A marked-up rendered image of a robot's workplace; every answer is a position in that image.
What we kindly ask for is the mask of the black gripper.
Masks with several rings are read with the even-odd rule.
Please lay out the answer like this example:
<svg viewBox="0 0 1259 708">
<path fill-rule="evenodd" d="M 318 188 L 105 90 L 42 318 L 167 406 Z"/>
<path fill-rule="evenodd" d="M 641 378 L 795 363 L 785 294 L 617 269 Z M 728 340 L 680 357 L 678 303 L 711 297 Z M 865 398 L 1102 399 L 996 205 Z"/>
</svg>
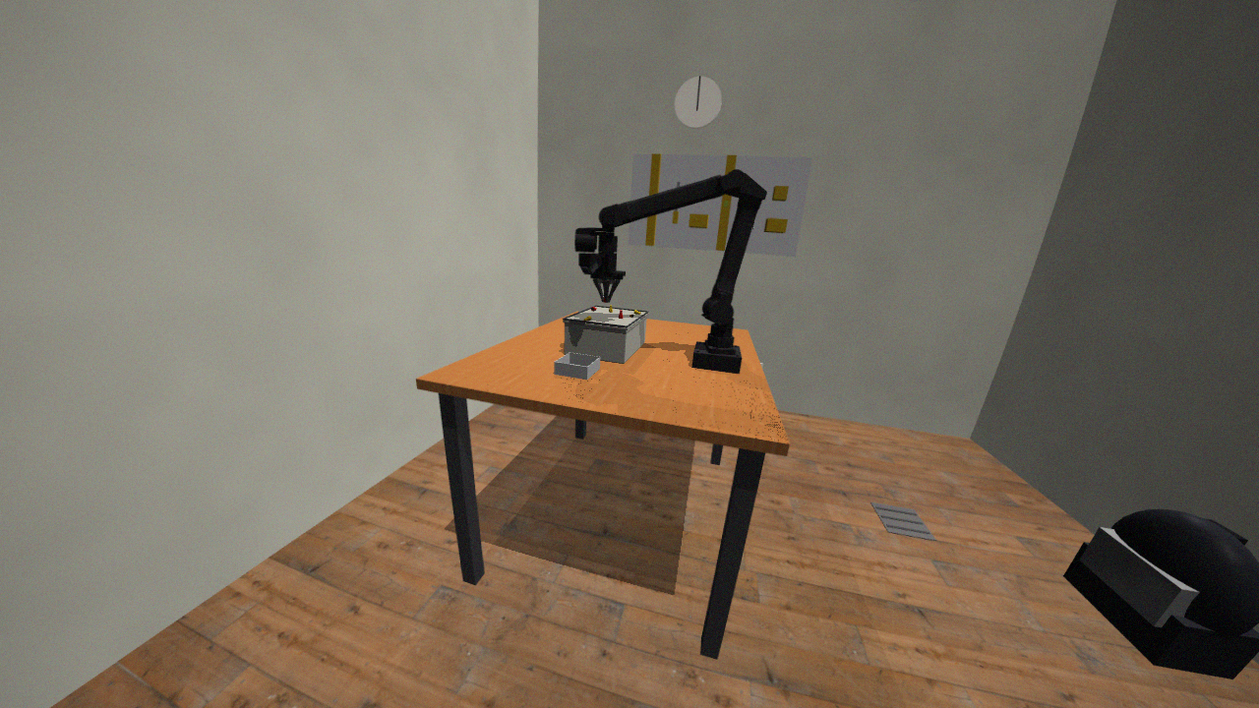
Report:
<svg viewBox="0 0 1259 708">
<path fill-rule="evenodd" d="M 616 270 L 594 270 L 594 272 L 590 273 L 590 278 L 593 278 L 596 288 L 601 294 L 602 302 L 604 302 L 604 299 L 606 302 L 611 302 L 614 290 L 619 283 L 619 278 L 624 278 L 624 276 L 626 276 L 624 270 L 617 270 L 617 254 L 616 254 Z M 601 288 L 601 283 L 603 283 L 604 296 Z"/>
</svg>

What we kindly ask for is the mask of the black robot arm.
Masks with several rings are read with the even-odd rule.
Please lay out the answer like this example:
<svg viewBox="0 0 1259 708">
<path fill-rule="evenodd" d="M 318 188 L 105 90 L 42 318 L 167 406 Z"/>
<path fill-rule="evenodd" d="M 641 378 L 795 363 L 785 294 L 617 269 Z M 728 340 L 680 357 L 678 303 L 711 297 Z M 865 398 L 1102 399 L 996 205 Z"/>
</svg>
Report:
<svg viewBox="0 0 1259 708">
<path fill-rule="evenodd" d="M 614 227 L 665 213 L 665 210 L 674 210 L 676 207 L 696 205 L 696 203 L 724 197 L 724 194 L 739 198 L 737 219 L 734 219 L 730 231 L 721 267 L 713 286 L 711 297 L 705 300 L 704 314 L 701 314 L 703 317 L 714 323 L 708 340 L 704 341 L 708 351 L 737 355 L 737 348 L 734 348 L 737 338 L 731 335 L 734 309 L 730 302 L 734 290 L 737 290 L 737 277 L 742 270 L 742 261 L 752 233 L 752 222 L 755 220 L 760 199 L 765 199 L 767 190 L 739 169 L 720 176 L 663 190 L 655 197 L 624 202 L 621 205 L 602 207 L 599 213 L 602 228 L 578 228 L 574 244 L 577 252 L 588 252 L 588 254 L 579 254 L 579 267 L 583 273 L 593 273 L 594 270 L 616 270 L 618 236 L 614 236 Z M 599 236 L 598 252 L 603 252 L 603 254 L 596 254 L 597 236 Z M 604 252 L 611 252 L 611 254 L 604 254 Z"/>
</svg>

